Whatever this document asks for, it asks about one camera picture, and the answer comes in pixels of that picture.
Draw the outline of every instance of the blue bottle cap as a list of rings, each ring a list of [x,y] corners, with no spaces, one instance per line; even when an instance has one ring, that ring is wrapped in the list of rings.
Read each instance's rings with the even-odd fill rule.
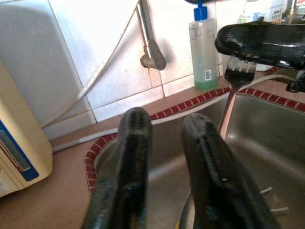
[[[202,1],[198,1],[198,8],[194,9],[195,21],[201,21],[208,18],[208,8],[202,6]]]

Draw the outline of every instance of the white cable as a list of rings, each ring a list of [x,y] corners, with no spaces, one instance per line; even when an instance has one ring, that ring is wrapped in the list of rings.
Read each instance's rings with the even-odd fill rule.
[[[248,87],[251,87],[253,86],[254,84],[257,84],[257,83],[261,83],[263,81],[266,81],[266,80],[270,80],[270,79],[275,79],[275,78],[284,78],[284,79],[287,79],[287,80],[292,80],[290,77],[288,76],[285,76],[285,75],[268,75],[268,76],[264,76],[262,78],[259,78],[257,80],[254,80],[252,81],[251,84],[245,86],[245,87],[242,87],[240,90],[243,90],[245,88],[248,88]],[[181,113],[178,113],[178,114],[173,114],[169,117],[165,117],[165,118],[161,118],[161,119],[156,119],[156,120],[152,120],[152,125],[156,125],[156,124],[160,124],[160,123],[165,123],[165,122],[169,122],[171,120],[174,120],[174,119],[177,119],[177,118],[181,118],[181,117],[184,117],[186,115],[189,115],[191,113],[194,113],[194,112],[197,112],[197,111],[200,111],[208,106],[211,106],[213,105],[214,103],[222,100],[222,99],[225,99],[227,96],[228,96],[228,92],[225,93],[225,94],[222,94],[208,102],[205,102],[204,104],[201,104],[197,107],[194,107],[190,110],[187,110],[187,111],[184,111],[184,112],[181,112]],[[98,133],[95,133],[95,134],[92,134],[92,135],[88,135],[88,136],[85,136],[83,138],[80,138],[78,140],[74,140],[74,141],[71,141],[71,142],[67,142],[65,144],[62,144],[62,145],[59,145],[59,146],[56,146],[53,148],[53,152],[58,152],[60,150],[63,150],[63,149],[66,149],[68,147],[72,147],[72,146],[75,146],[77,144],[81,144],[81,143],[84,143],[84,142],[87,142],[87,141],[90,141],[90,140],[93,140],[95,138],[98,138],[98,137],[101,137],[101,136],[104,136],[104,135],[109,135],[109,134],[114,134],[114,133],[117,133],[118,132],[118,128],[115,128],[115,129],[111,129],[111,130],[106,130],[106,131],[101,131],[101,132],[98,132]]]
[[[133,11],[132,11],[132,15],[130,16],[127,25],[122,33],[122,35],[120,36],[115,48],[113,49],[111,55],[108,57],[106,62],[103,62],[98,69],[96,69],[96,71],[94,72],[94,74],[92,75],[91,79],[86,83],[86,85],[83,87],[83,89],[77,94],[77,96],[72,99],[68,104],[66,104],[58,113],[52,115],[50,118],[48,118],[46,121],[40,123],[40,127],[44,128],[50,124],[52,124],[56,119],[58,119],[59,117],[63,116],[65,113],[67,113],[81,98],[83,98],[84,95],[87,94],[87,92],[91,89],[91,87],[95,84],[95,82],[97,81],[97,79],[99,78],[101,72],[103,71],[104,67],[108,64],[109,60],[112,58],[114,52],[116,51],[117,47],[119,46],[123,35],[125,34],[127,27],[132,19],[132,16],[135,12],[135,10],[137,9],[137,4],[134,7]]]

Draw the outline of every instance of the stainless steel sink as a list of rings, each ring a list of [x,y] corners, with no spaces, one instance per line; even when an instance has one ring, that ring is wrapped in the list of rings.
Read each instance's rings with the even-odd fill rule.
[[[222,100],[200,111],[216,126],[225,105]],[[149,156],[147,228],[174,229],[190,192],[183,154],[183,118],[153,126]],[[250,171],[270,208],[288,207],[276,216],[284,229],[305,228],[305,114],[247,95],[235,102],[226,142]],[[115,142],[101,152],[99,171]]]

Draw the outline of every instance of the sink basin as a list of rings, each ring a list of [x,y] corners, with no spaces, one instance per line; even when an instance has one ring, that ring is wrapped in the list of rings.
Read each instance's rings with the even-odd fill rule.
[[[199,113],[216,126],[226,100]],[[147,224],[149,229],[174,229],[190,192],[183,154],[183,117],[153,126],[153,150],[149,155]],[[248,95],[238,95],[226,143],[249,170],[270,209],[288,207],[276,216],[284,229],[305,228],[305,114]],[[103,148],[97,170],[103,173],[115,141]]]

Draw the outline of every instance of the beige appliance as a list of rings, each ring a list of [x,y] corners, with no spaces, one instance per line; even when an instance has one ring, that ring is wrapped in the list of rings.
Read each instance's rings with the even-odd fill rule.
[[[51,171],[51,145],[0,59],[0,197]]]

